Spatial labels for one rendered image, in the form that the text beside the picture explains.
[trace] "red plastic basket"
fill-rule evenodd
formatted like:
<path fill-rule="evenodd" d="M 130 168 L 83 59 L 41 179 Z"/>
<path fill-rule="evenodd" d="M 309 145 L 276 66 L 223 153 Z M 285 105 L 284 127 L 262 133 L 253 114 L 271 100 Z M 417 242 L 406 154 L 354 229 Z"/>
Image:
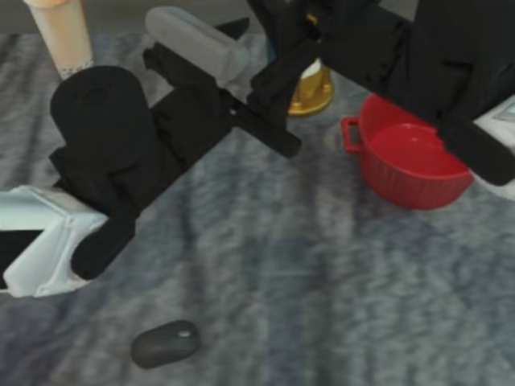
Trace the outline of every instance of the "red plastic basket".
<path fill-rule="evenodd" d="M 354 143 L 356 126 L 360 142 Z M 372 95 L 359 117 L 341 122 L 344 148 L 360 157 L 366 183 L 379 196 L 409 209 L 436 209 L 456 201 L 471 185 L 468 168 L 449 154 L 435 128 Z"/>

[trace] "wrinkled gray fabric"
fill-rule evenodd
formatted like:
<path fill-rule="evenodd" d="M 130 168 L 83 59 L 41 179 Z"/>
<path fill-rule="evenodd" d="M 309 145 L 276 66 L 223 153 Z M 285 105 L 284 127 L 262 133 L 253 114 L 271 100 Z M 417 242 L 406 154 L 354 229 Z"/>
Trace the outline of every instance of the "wrinkled gray fabric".
<path fill-rule="evenodd" d="M 135 72 L 154 103 L 169 88 L 142 66 L 149 43 L 94 41 L 97 62 Z M 250 74 L 264 39 L 245 44 Z M 241 97 L 248 79 L 232 86 Z M 47 156 L 62 142 L 48 102 L 58 81 L 38 36 L 0 37 L 3 190 L 55 181 Z M 0 385 L 515 384 L 515 206 L 478 186 L 431 212 L 379 199 L 338 126 L 367 94 L 336 83 L 328 111 L 291 122 L 304 140 L 297 158 L 235 130 L 144 213 L 93 284 L 0 296 Z M 202 352 L 136 368 L 132 338 L 180 318 L 200 326 Z"/>

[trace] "white cup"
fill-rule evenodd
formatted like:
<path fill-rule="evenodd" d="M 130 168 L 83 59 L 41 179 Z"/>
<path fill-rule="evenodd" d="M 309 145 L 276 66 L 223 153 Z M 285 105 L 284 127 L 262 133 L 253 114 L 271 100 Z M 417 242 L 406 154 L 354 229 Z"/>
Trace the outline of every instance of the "white cup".
<path fill-rule="evenodd" d="M 24 0 L 63 79 L 93 65 L 81 0 Z"/>

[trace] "black computer mouse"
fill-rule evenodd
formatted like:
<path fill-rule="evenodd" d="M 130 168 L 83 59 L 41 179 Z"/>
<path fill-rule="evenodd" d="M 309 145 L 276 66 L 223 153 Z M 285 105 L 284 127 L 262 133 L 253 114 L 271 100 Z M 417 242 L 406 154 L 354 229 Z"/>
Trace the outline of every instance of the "black computer mouse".
<path fill-rule="evenodd" d="M 200 334 L 195 324 L 180 320 L 156 327 L 139 335 L 132 343 L 131 357 L 144 369 L 179 362 L 200 349 Z"/>

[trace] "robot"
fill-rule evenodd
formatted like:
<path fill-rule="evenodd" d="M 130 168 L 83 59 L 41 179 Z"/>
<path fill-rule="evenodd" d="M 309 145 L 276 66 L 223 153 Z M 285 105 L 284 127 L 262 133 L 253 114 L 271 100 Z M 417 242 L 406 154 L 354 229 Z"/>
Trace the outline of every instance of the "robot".
<path fill-rule="evenodd" d="M 515 180 L 515 155 L 495 130 L 515 119 L 515 3 L 420 0 L 413 22 L 375 0 L 248 3 L 275 59 L 246 102 L 225 86 L 248 64 L 238 39 L 249 20 L 211 27 L 176 7 L 146 16 L 156 41 L 146 67 L 174 88 L 156 105 L 123 68 L 88 68 L 58 87 L 51 115 L 66 145 L 50 159 L 59 181 L 0 193 L 2 290 L 42 297 L 99 277 L 134 238 L 142 211 L 235 127 L 294 157 L 301 141 L 286 119 L 317 60 L 437 127 L 488 185 Z"/>

